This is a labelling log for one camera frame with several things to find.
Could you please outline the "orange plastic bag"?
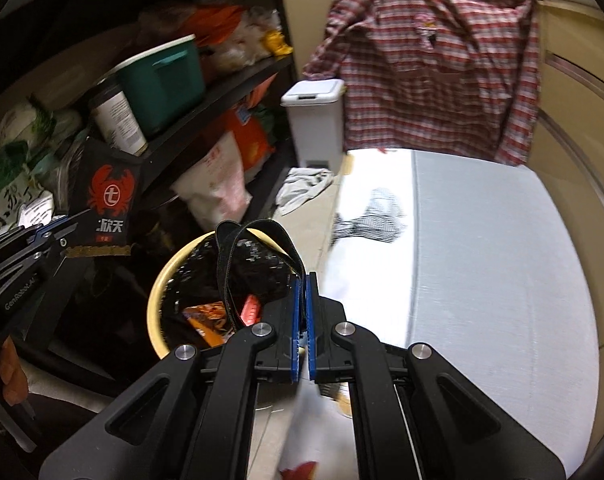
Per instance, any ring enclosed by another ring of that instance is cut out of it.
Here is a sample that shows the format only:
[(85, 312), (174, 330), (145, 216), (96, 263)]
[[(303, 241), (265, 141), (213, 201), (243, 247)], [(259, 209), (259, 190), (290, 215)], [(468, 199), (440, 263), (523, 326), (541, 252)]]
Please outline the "orange plastic bag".
[(225, 305), (221, 301), (187, 307), (183, 310), (183, 317), (207, 347), (222, 346), (232, 333)]

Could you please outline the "yellow rimmed trash bin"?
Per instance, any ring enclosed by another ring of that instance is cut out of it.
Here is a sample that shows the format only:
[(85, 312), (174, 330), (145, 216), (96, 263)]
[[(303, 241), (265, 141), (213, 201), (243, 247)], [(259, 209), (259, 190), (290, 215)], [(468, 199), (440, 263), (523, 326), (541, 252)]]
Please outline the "yellow rimmed trash bin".
[(146, 305), (152, 348), (161, 359), (180, 344), (210, 349), (183, 317), (183, 310), (221, 301), (231, 337), (264, 322), (267, 307), (285, 299), (304, 274), (304, 263), (280, 223), (221, 222), (179, 249), (155, 280)]

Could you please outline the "white paper with drawing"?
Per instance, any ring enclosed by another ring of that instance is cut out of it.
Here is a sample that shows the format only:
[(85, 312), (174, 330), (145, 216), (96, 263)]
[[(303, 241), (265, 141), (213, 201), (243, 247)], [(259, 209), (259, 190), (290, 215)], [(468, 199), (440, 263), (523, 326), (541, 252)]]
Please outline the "white paper with drawing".
[[(319, 292), (341, 302), (348, 320), (397, 346), (407, 340), (413, 289), (414, 158), (409, 150), (349, 153), (329, 188), (276, 217), (316, 272)], [(346, 384), (302, 378), (275, 476), (357, 478)]]

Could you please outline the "pink white plastic bag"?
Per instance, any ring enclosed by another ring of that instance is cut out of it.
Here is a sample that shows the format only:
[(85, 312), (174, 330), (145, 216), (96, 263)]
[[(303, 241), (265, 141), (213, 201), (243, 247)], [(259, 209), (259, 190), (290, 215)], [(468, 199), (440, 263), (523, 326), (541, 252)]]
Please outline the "pink white plastic bag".
[(205, 231), (219, 223), (239, 222), (251, 203), (247, 193), (241, 154), (231, 131), (225, 132), (211, 150), (172, 185), (195, 220)]

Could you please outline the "left black gripper tool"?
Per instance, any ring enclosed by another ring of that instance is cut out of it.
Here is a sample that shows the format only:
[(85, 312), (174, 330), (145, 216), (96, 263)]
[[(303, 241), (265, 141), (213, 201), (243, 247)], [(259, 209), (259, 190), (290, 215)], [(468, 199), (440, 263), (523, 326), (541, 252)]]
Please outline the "left black gripper tool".
[(59, 271), (87, 210), (0, 236), (0, 339), (21, 323)]

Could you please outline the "black crab logo bag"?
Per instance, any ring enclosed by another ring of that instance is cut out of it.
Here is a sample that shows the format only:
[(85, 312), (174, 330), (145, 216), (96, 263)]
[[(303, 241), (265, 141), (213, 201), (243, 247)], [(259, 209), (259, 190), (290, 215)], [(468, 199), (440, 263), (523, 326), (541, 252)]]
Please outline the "black crab logo bag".
[(70, 194), (76, 223), (68, 238), (72, 258), (127, 256), (128, 216), (134, 206), (141, 159), (90, 138), (84, 144)]

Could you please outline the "grey cloth on floor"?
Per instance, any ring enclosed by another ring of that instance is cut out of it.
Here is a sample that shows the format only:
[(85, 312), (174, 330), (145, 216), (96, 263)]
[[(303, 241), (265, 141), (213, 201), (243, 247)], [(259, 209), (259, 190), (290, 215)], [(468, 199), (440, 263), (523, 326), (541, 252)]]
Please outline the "grey cloth on floor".
[(329, 188), (333, 179), (327, 168), (291, 168), (276, 195), (277, 211), (291, 214)]

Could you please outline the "white label bottle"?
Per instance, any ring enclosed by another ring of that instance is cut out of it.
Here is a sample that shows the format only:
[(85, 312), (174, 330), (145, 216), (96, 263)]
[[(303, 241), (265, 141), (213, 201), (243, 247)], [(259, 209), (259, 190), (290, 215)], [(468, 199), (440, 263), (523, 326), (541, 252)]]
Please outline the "white label bottle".
[(103, 78), (93, 88), (91, 115), (112, 148), (139, 156), (148, 147), (122, 88), (114, 80)]

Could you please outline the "black metal shelving rack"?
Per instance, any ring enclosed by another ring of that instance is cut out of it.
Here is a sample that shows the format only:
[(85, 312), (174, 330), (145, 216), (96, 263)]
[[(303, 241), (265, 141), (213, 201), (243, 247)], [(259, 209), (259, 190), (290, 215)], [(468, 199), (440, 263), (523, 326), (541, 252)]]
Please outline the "black metal shelving rack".
[(272, 81), (280, 96), (295, 68), (291, 55), (272, 54), (221, 73), (211, 49), (197, 42), (189, 62), (164, 54), (134, 70), (125, 62), (172, 39), (167, 30), (152, 32), (151, 18), (232, 3), (283, 8), (283, 0), (0, 0), (0, 100), (25, 76), (59, 87), (71, 73), (78, 87), (48, 105), (85, 112), (96, 83), (111, 77), (149, 141), (138, 158), (127, 217), (130, 253), (63, 261), (16, 335), (18, 351), (33, 366), (111, 396), (157, 360), (145, 328), (145, 297), (168, 259), (203, 231), (173, 183), (217, 142), (216, 118), (263, 82)]

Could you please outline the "white lidded plastic bin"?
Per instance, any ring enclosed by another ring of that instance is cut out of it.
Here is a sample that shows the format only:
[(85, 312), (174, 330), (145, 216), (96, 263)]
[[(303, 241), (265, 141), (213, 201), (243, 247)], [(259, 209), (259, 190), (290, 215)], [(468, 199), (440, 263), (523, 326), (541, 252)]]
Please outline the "white lidded plastic bin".
[(340, 171), (344, 92), (342, 79), (301, 80), (282, 96), (301, 167)]

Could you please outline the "green plastic storage box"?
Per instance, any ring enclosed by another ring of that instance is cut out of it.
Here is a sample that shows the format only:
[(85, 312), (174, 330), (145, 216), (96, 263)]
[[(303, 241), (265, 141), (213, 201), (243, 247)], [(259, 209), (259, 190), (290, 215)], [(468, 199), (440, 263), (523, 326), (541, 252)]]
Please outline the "green plastic storage box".
[(127, 58), (111, 74), (143, 133), (162, 129), (180, 110), (197, 102), (205, 89), (193, 35)]

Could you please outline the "red plaid shirt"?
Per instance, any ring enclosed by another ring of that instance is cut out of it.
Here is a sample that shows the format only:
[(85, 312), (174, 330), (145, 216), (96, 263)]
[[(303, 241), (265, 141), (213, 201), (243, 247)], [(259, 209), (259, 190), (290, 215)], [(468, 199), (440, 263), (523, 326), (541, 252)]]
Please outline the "red plaid shirt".
[(344, 147), (523, 165), (538, 113), (535, 0), (332, 0), (309, 80), (344, 81)]

